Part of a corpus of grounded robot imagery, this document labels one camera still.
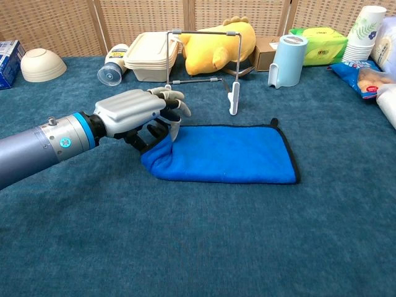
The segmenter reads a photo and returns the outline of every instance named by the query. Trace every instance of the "clear lid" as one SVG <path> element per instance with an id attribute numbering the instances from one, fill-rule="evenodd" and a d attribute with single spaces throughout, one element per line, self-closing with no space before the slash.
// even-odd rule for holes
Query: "clear lid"
<path id="1" fill-rule="evenodd" d="M 105 85 L 117 85 L 123 79 L 123 70 L 116 63 L 106 63 L 99 69 L 98 79 Z"/>

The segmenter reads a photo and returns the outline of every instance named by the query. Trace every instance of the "woven panel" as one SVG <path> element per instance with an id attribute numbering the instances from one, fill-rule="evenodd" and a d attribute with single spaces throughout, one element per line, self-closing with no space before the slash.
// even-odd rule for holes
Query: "woven panel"
<path id="1" fill-rule="evenodd" d="M 292 28 L 331 27 L 348 35 L 365 5 L 380 5 L 396 15 L 396 0 L 299 0 Z"/>
<path id="2" fill-rule="evenodd" d="M 290 0 L 196 0 L 196 29 L 221 25 L 233 16 L 246 16 L 257 36 L 276 36 L 283 26 L 284 5 Z"/>
<path id="3" fill-rule="evenodd" d="M 183 0 L 100 0 L 111 46 L 144 32 L 184 28 Z"/>
<path id="4" fill-rule="evenodd" d="M 60 56 L 101 55 L 88 5 L 83 0 L 0 0 L 0 31 L 26 50 L 46 48 Z"/>

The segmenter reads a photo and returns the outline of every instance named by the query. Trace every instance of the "robotic arm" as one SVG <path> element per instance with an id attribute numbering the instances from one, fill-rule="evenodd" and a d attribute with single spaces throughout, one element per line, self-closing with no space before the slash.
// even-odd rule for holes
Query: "robotic arm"
<path id="1" fill-rule="evenodd" d="M 191 115 L 182 99 L 183 93 L 167 88 L 130 90 L 96 102 L 92 115 L 80 112 L 60 119 L 50 117 L 46 124 L 0 139 L 0 190 L 94 149 L 104 136 L 124 139 L 142 150 L 147 144 L 137 134 L 158 117 L 170 123 L 170 135 L 175 140 L 181 118 L 173 110 Z M 156 133 L 154 127 L 148 129 Z"/>

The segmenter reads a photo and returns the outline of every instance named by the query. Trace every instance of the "yellow plush toy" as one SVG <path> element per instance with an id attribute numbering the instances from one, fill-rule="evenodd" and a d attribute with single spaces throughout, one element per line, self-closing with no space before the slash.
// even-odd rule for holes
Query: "yellow plush toy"
<path id="1" fill-rule="evenodd" d="M 256 45 L 256 34 L 247 17 L 233 17 L 223 25 L 199 31 L 236 31 L 242 35 L 241 61 L 244 61 Z M 223 68 L 230 61 L 238 60 L 239 37 L 209 34 L 181 34 L 183 56 L 189 75 L 211 73 Z"/>

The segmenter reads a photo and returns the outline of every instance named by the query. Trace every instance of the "teal carpet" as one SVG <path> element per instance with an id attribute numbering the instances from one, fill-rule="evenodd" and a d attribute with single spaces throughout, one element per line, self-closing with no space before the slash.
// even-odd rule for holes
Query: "teal carpet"
<path id="1" fill-rule="evenodd" d="M 107 87 L 103 58 L 65 62 L 58 79 L 19 74 L 0 91 L 1 138 L 163 85 L 128 72 Z M 187 78 L 180 59 L 173 78 Z M 183 123 L 278 118 L 300 184 L 162 181 L 102 139 L 0 191 L 0 296 L 396 296 L 395 130 L 325 67 L 304 68 L 295 87 L 266 82 L 243 78 L 236 116 L 222 83 L 177 86 L 192 111 Z"/>

